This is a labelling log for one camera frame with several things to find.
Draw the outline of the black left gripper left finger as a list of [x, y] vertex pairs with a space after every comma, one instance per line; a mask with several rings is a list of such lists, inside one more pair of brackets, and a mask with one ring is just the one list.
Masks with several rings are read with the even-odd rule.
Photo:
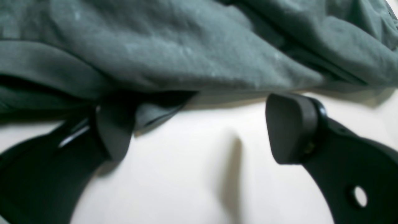
[[1, 153], [2, 224], [68, 224], [92, 176], [124, 159], [134, 105], [102, 103]]

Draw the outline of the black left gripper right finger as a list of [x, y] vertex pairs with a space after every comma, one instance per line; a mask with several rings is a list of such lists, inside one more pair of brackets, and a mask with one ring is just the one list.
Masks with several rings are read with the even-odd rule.
[[272, 93], [265, 117], [274, 160], [306, 169], [334, 223], [397, 223], [397, 151], [329, 118], [315, 98]]

